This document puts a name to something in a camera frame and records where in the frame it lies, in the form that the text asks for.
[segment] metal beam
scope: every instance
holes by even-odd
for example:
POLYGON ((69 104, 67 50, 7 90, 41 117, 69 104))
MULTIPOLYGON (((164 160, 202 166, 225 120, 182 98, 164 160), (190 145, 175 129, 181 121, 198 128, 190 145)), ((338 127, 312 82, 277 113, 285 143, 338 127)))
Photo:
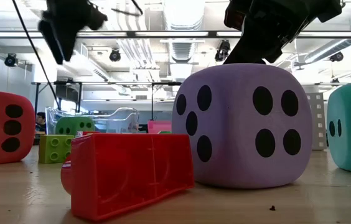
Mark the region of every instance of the metal beam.
MULTIPOLYGON (((32 39, 43 39, 39 31, 29 31, 32 39)), ((83 31, 78 39, 239 39, 241 32, 221 30, 83 31)), ((26 39, 23 31, 0 31, 0 39, 26 39)), ((302 31, 298 39, 351 39, 351 30, 302 31)))

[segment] table surface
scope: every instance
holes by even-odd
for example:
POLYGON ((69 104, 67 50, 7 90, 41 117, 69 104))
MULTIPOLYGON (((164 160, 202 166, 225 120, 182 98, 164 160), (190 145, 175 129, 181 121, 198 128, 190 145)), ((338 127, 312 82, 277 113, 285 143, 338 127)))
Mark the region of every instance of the table surface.
MULTIPOLYGON (((72 216, 61 164, 38 164, 38 149, 0 165, 0 224, 87 223, 72 216)), ((264 190, 196 188, 104 223, 350 223, 351 172, 313 152, 295 183, 264 190)))

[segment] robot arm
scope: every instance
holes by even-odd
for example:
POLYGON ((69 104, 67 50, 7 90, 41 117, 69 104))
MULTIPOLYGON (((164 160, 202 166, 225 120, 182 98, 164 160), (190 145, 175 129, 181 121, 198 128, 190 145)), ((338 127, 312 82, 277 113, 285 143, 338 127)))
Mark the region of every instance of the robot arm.
POLYGON ((243 35, 224 63, 273 63, 314 19, 341 13, 340 0, 231 0, 224 24, 243 35))

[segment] black robotic claw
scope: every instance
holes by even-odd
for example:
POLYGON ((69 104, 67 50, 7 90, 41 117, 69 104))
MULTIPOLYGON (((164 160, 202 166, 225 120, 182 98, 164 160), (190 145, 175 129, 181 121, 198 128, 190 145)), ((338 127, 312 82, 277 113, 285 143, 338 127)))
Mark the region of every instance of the black robotic claw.
POLYGON ((47 0, 47 10, 39 22, 39 31, 57 64, 70 61, 77 33, 84 27, 98 30, 108 17, 88 0, 47 0))
POLYGON ((314 19, 341 13, 340 0, 230 0, 224 24, 243 35, 224 64, 273 63, 314 19))

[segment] clear plastic bin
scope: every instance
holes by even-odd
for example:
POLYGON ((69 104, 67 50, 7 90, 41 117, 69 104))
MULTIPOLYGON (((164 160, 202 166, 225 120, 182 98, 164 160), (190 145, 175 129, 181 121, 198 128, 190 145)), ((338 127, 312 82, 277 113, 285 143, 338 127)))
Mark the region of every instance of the clear plastic bin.
POLYGON ((47 134, 55 134, 55 126, 61 117, 87 117, 95 124, 95 130, 101 133, 137 133, 139 111, 134 108, 118 108, 109 115, 69 114, 58 109, 46 107, 45 117, 47 134))

